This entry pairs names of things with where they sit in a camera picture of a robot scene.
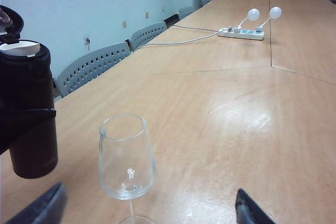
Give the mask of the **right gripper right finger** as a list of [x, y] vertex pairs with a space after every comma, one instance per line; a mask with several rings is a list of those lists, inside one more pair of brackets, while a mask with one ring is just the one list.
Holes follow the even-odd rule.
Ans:
[[235, 209], [237, 223], [275, 224], [242, 188], [237, 192]]

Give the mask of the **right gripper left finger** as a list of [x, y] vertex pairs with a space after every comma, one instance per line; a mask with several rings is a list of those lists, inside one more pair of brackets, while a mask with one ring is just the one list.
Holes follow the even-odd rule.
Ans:
[[66, 186], [58, 182], [6, 223], [61, 223], [67, 201]]

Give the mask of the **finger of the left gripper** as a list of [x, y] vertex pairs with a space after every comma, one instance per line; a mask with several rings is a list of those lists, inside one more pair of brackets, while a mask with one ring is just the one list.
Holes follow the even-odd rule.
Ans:
[[8, 110], [1, 108], [1, 154], [33, 126], [56, 117], [55, 109]]

